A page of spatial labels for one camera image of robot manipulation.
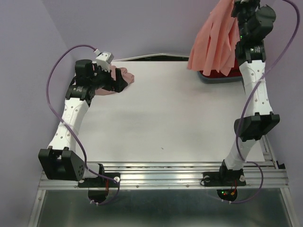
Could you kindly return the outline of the dusty pink pleated skirt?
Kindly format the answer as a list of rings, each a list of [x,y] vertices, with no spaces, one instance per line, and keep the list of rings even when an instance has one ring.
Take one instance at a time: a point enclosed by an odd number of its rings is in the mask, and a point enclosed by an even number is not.
[[[106,96],[120,93],[132,83],[134,83],[134,75],[128,72],[126,68],[110,66],[110,72],[106,72],[100,66],[94,64],[92,77],[84,78],[75,74],[70,85],[91,86],[95,90],[95,95]]]

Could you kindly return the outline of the salmon orange skirt pile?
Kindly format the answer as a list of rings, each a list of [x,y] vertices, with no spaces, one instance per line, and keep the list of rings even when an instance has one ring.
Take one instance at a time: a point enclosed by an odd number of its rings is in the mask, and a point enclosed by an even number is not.
[[[235,47],[240,40],[237,18],[232,17],[234,1],[220,0],[198,32],[187,68],[210,76],[215,70],[228,76],[235,65]]]

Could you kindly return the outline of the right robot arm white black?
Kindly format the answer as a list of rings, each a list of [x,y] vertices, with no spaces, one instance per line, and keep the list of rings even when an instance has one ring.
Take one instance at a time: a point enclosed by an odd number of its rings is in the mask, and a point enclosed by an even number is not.
[[[258,0],[236,0],[232,17],[238,20],[240,40],[235,55],[247,102],[241,117],[234,123],[236,139],[233,147],[218,172],[222,184],[244,183],[243,166],[249,152],[280,121],[279,115],[273,113],[263,77],[266,67],[264,39],[273,30],[276,14],[270,6],[260,6]]]

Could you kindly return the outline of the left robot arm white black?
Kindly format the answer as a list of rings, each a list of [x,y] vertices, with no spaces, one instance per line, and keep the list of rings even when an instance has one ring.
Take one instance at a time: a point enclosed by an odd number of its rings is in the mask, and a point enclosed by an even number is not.
[[[106,70],[91,60],[76,61],[75,76],[65,95],[60,123],[48,147],[38,154],[48,179],[80,181],[88,178],[94,186],[105,182],[102,164],[89,165],[87,156],[81,158],[76,154],[76,146],[84,148],[78,134],[96,93],[120,93],[133,82],[134,76],[126,68],[110,66]]]

